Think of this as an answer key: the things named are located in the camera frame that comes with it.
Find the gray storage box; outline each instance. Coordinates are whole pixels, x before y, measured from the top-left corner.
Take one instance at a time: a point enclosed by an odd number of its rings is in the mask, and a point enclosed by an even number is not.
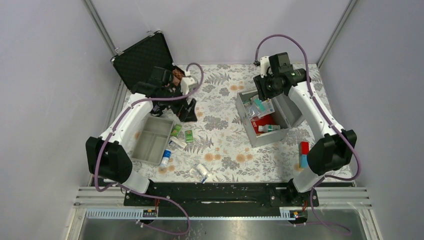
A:
[[[132,150],[131,158],[135,161],[160,165],[173,126],[174,121],[171,119],[148,116]]]
[[[252,148],[281,141],[284,137],[286,137],[290,128],[299,126],[305,119],[295,103],[292,102],[288,96],[280,94],[271,99],[275,108],[275,112],[271,113],[271,116],[274,121],[281,126],[281,129],[257,136],[243,104],[243,102],[249,101],[251,97],[257,94],[258,91],[256,89],[239,92],[237,93],[235,103],[238,115],[241,119],[241,124],[243,124],[244,129],[246,130],[247,137],[249,138]]]

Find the white wall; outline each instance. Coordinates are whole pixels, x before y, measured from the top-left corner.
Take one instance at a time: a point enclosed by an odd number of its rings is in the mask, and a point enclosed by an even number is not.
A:
[[[321,68],[385,240],[423,239],[424,1],[359,1]]]
[[[93,0],[114,41],[124,50],[162,30],[174,62],[253,63],[259,42],[272,34],[297,40],[315,63],[349,0]],[[270,39],[260,55],[302,53],[289,40]]]
[[[0,3],[0,239],[57,240],[119,78],[81,0]]]

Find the small green package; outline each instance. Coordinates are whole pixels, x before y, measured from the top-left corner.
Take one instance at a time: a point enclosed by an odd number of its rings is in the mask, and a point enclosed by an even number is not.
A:
[[[173,126],[171,136],[178,137],[178,134],[180,133],[182,127],[183,126],[181,126],[180,124],[176,124],[175,126]]]
[[[192,143],[193,140],[193,131],[192,130],[187,130],[185,131],[185,142],[186,143]]]

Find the flower pattern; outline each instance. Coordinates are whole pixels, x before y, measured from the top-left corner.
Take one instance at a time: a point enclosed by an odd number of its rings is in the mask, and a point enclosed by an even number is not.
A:
[[[203,164],[211,173],[207,182],[287,182],[299,174],[302,169],[299,168],[298,144],[300,141],[314,143],[306,121],[290,129],[282,141],[256,148],[250,145],[241,124],[236,109],[237,92],[254,89],[253,77],[260,74],[260,69],[253,64],[205,64],[202,67],[204,83],[193,95],[197,100],[197,122],[180,123],[172,111],[162,116],[182,125],[179,139],[185,139],[184,131],[192,130],[194,141],[184,150],[170,147],[172,155],[165,169],[133,161],[134,170],[155,182],[196,182],[198,179],[189,173],[196,164]],[[294,67],[305,68],[305,65],[294,64]],[[200,71],[195,67],[190,68],[190,72],[200,78]],[[309,65],[309,74],[317,95],[328,108],[324,84],[315,64]],[[352,172],[345,166],[334,175],[350,178]],[[337,180],[326,178],[325,181]]]

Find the floral tablecloth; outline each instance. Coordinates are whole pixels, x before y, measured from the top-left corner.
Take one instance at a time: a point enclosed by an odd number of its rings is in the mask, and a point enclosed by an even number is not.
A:
[[[210,172],[207,182],[287,182],[302,171],[299,168],[301,141],[314,144],[313,135],[306,121],[289,130],[282,140],[252,148],[236,110],[237,92],[255,89],[253,77],[260,74],[253,64],[205,64],[204,83],[193,95],[197,100],[197,122],[181,123],[178,135],[184,140],[184,131],[193,130],[194,142],[184,150],[171,148],[172,155],[166,169],[133,161],[134,170],[155,182],[197,182],[189,174],[196,164],[203,164]],[[305,65],[295,64],[295,68]],[[191,74],[200,80],[200,71],[193,66]],[[330,109],[324,85],[316,64],[309,65],[312,83],[325,106]],[[171,112],[163,118],[180,121]],[[352,177],[348,166],[334,175]]]

